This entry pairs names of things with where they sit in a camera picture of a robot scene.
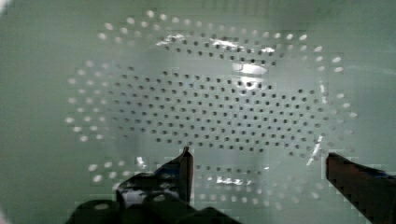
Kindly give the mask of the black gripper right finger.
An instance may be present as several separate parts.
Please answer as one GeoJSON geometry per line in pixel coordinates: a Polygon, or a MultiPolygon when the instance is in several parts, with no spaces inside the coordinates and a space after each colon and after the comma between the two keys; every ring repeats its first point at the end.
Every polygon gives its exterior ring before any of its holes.
{"type": "Polygon", "coordinates": [[[330,153],[327,180],[372,224],[395,224],[395,176],[330,153]]]}

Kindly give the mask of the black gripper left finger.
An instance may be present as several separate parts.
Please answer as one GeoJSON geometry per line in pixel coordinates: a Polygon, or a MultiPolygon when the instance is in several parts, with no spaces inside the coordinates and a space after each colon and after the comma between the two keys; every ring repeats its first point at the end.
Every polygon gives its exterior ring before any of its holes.
{"type": "Polygon", "coordinates": [[[116,188],[116,198],[122,208],[141,204],[151,193],[169,193],[181,201],[191,200],[193,156],[188,146],[174,159],[153,173],[133,175],[116,188]]]}

